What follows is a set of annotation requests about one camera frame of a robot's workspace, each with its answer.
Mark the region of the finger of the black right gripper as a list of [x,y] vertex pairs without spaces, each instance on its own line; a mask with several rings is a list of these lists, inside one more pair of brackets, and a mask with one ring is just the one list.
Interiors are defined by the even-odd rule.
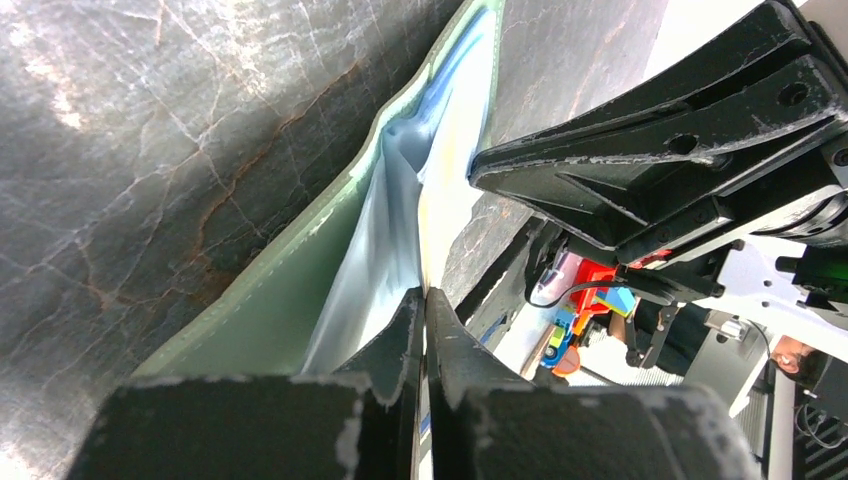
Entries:
[[823,243],[846,147],[846,3],[765,1],[623,95],[479,153],[469,179],[585,258],[667,265],[748,234]]

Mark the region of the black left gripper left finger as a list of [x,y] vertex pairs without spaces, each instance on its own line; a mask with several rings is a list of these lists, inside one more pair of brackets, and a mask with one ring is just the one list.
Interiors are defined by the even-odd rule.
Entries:
[[72,479],[413,479],[424,295],[330,374],[147,377],[102,406]]

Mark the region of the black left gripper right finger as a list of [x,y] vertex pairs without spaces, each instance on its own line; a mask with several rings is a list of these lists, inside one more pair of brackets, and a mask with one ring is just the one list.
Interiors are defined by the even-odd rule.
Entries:
[[537,386],[425,306],[438,479],[757,479],[747,440],[700,386]]

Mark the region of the green card holder wallet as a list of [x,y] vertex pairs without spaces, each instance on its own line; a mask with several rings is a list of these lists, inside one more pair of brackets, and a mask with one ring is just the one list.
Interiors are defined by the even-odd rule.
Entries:
[[457,200],[453,240],[479,197],[466,174],[496,90],[503,11],[462,3],[351,164],[136,376],[324,373],[373,339],[420,283],[420,198],[442,186]]

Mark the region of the white blue credit card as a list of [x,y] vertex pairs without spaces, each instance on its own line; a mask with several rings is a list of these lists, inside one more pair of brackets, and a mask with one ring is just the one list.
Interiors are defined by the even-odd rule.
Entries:
[[486,120],[484,101],[452,98],[436,127],[421,175],[417,210],[421,284],[426,295],[443,286],[451,246],[481,196],[469,185],[467,171]]

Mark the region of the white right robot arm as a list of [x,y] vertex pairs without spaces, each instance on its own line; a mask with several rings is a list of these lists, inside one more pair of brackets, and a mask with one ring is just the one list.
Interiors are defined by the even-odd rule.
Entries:
[[625,94],[479,153],[470,182],[658,303],[845,357],[847,5],[761,2]]

